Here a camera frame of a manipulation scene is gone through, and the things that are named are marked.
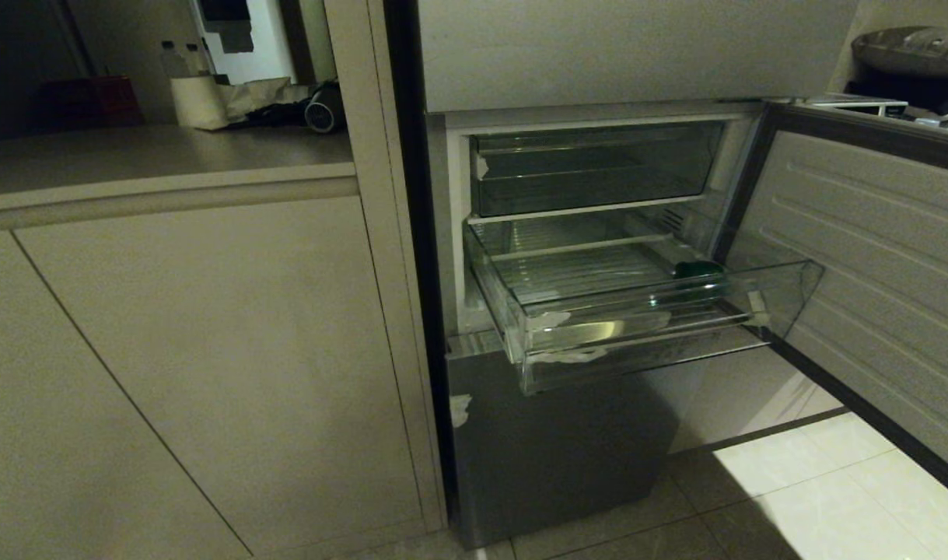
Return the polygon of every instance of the freezer drawer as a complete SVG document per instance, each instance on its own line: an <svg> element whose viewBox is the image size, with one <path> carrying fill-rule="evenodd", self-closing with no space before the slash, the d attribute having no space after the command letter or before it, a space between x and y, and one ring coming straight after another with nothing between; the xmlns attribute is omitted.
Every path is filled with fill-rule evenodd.
<svg viewBox="0 0 948 560"><path fill-rule="evenodd" d="M471 138L477 216L701 194L723 121L520 131Z"/></svg>
<svg viewBox="0 0 948 560"><path fill-rule="evenodd" d="M822 268L684 208L468 223L464 248L524 393L783 337Z"/></svg>

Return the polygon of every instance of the kitchen counter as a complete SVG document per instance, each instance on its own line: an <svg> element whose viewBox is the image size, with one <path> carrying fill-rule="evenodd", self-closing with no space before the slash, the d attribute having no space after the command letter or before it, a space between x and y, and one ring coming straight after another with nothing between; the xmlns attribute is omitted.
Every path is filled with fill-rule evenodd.
<svg viewBox="0 0 948 560"><path fill-rule="evenodd" d="M355 175L345 132L104 128L0 142L0 210Z"/></svg>

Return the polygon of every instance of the refrigerator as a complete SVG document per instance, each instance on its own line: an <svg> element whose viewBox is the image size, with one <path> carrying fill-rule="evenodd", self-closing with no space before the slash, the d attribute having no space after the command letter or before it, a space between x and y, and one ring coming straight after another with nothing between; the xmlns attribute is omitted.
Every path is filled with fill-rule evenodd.
<svg viewBox="0 0 948 560"><path fill-rule="evenodd" d="M855 9L387 11L464 546L643 499L713 358L751 348L948 487L948 132L805 103Z"/></svg>

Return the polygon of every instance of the green object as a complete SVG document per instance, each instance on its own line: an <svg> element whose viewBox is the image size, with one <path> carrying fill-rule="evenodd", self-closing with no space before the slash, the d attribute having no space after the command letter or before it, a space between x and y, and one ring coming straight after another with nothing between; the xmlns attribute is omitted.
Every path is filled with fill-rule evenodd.
<svg viewBox="0 0 948 560"><path fill-rule="evenodd" d="M729 287L725 273L726 269L722 265L704 260L679 262L673 266L676 280L693 279L691 282L677 283L677 290L684 291L682 299L707 305L725 296L726 287Z"/></svg>

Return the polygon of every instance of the tile floor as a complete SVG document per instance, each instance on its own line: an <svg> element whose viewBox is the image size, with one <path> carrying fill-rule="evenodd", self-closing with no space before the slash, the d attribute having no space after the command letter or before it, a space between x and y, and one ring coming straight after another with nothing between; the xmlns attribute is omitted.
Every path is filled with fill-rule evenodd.
<svg viewBox="0 0 948 560"><path fill-rule="evenodd" d="M464 552L449 533L338 560L948 560L948 491L854 414L670 458L648 499Z"/></svg>

